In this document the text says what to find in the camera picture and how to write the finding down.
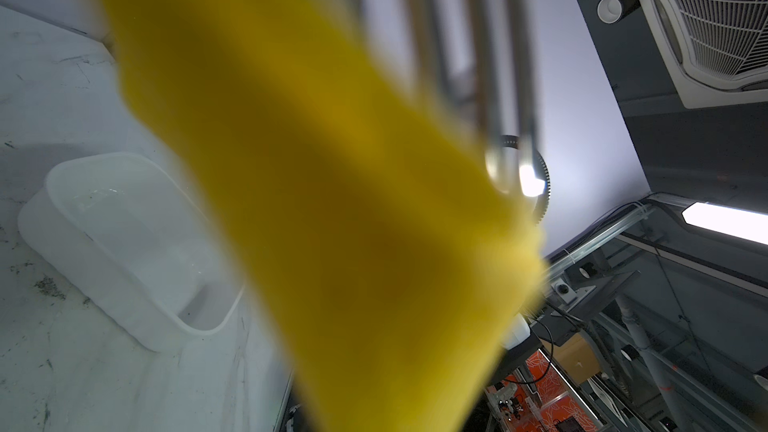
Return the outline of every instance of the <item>air vent grille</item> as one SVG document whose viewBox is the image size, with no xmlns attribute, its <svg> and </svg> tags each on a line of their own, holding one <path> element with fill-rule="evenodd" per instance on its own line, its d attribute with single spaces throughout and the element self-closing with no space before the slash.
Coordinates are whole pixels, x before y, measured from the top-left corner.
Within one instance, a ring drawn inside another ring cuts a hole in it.
<svg viewBox="0 0 768 432">
<path fill-rule="evenodd" d="M 732 79 L 768 68 L 768 0 L 675 0 L 696 65 Z"/>
</svg>

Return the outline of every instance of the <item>fluorescent light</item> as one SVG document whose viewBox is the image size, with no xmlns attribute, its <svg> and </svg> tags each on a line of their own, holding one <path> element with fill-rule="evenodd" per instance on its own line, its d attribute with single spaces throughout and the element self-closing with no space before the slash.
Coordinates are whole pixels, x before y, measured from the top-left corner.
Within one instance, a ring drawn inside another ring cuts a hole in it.
<svg viewBox="0 0 768 432">
<path fill-rule="evenodd" d="M 539 197 L 544 193 L 546 182 L 536 178 L 536 173 L 532 166 L 521 166 L 518 174 L 520 175 L 520 188 L 522 188 L 524 196 Z"/>
<path fill-rule="evenodd" d="M 688 224 L 768 245 L 768 215 L 696 202 L 683 210 Z"/>
</svg>

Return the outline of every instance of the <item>yellow object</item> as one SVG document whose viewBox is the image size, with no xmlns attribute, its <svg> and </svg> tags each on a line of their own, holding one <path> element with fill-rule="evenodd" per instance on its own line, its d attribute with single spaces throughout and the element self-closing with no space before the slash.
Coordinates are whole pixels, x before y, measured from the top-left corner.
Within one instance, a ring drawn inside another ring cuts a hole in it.
<svg viewBox="0 0 768 432">
<path fill-rule="evenodd" d="M 538 284 L 522 200 L 312 0 L 104 0 L 125 97 L 197 177 L 328 431 L 460 426 Z"/>
</svg>

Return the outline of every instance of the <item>marble table surface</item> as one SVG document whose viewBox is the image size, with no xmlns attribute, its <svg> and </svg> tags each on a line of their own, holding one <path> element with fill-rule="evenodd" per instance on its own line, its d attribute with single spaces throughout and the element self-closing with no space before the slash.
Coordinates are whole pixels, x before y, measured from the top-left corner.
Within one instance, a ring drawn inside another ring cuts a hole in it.
<svg viewBox="0 0 768 432">
<path fill-rule="evenodd" d="M 290 370 L 252 294 L 218 334 L 152 352 L 18 234 L 65 160 L 137 152 L 185 181 L 115 74 L 101 43 L 0 7 L 0 429 L 273 430 Z"/>
</svg>

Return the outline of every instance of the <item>white plastic container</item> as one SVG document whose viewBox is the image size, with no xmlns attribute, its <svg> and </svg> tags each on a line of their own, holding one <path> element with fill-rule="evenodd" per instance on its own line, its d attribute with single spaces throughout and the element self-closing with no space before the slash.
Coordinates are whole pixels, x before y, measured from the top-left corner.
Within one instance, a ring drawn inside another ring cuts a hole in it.
<svg viewBox="0 0 768 432">
<path fill-rule="evenodd" d="M 243 293 L 200 210 L 139 155 L 57 165 L 22 208 L 18 230 L 149 350 L 215 334 Z"/>
</svg>

